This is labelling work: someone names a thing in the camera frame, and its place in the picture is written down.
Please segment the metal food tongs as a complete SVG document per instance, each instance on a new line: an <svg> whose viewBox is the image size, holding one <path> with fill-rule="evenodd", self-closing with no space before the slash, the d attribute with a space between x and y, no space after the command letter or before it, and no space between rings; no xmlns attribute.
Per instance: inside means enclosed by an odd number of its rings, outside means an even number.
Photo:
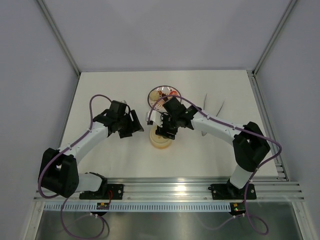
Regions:
<svg viewBox="0 0 320 240"><path fill-rule="evenodd" d="M209 114L213 114L214 116L218 116L221 112L225 101L224 100L214 100L211 102L208 99L208 94L205 94L204 100L203 100L203 110L208 112Z"/></svg>

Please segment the round beige lunch box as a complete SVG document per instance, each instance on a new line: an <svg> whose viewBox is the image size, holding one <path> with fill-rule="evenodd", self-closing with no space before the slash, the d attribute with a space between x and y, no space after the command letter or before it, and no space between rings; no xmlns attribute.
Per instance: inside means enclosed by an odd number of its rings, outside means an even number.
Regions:
<svg viewBox="0 0 320 240"><path fill-rule="evenodd" d="M168 148L172 140L168 138L163 138L162 136L156 135L157 126L153 126L149 132L149 140L153 147L157 149L166 149Z"/></svg>

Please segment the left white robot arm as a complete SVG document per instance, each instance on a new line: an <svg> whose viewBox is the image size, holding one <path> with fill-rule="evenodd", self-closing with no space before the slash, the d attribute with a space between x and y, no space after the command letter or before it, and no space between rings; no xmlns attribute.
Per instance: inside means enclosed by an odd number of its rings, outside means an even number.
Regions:
<svg viewBox="0 0 320 240"><path fill-rule="evenodd" d="M134 109L124 102L111 101L108 109L90 117L88 129L77 140L59 149L48 148L43 153L38 176L40 195L47 199L48 195L42 191L47 189L55 197L69 198L79 193L84 200L108 199L112 193L107 177L95 172L79 173L79 163L111 134L118 133L123 139L143 130Z"/></svg>

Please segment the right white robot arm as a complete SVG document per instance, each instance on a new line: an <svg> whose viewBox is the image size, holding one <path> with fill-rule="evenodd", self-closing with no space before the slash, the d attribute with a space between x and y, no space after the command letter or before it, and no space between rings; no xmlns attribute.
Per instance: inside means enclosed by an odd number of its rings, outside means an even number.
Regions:
<svg viewBox="0 0 320 240"><path fill-rule="evenodd" d="M193 103L185 107L179 96L164 98L164 112L154 108L146 114L148 125L156 124L156 135L174 140L179 128L197 130L217 137L233 147L236 167L224 184L212 184L210 190L214 199L240 200L248 191L250 179L265 159L271 148L267 138L254 122L245 125L225 122L210 116Z"/></svg>

